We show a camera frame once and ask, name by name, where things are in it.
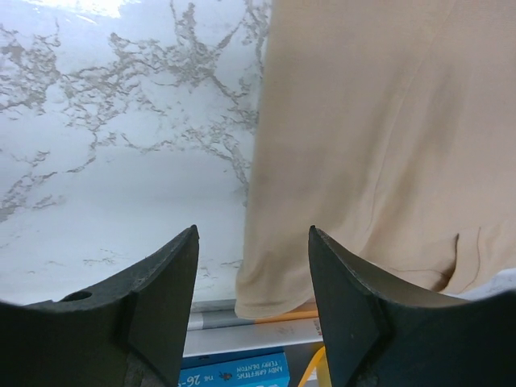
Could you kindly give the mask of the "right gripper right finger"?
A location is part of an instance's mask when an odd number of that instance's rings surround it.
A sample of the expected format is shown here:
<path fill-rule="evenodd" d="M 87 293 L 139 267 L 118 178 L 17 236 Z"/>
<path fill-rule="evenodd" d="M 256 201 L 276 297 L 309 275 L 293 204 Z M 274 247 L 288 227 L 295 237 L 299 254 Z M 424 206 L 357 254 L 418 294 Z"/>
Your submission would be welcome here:
<path fill-rule="evenodd" d="M 512 386 L 515 293 L 467 301 L 404 281 L 309 232 L 334 386 Z"/>

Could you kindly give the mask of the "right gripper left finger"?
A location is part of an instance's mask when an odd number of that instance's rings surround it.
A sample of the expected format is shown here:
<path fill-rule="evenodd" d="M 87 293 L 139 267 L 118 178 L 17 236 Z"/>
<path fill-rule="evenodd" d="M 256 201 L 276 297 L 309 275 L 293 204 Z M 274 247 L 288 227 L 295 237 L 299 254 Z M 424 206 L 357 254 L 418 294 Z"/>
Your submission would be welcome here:
<path fill-rule="evenodd" d="M 2 385 L 176 385 L 198 254 L 198 230 L 188 227 L 58 302 L 2 303 Z"/>

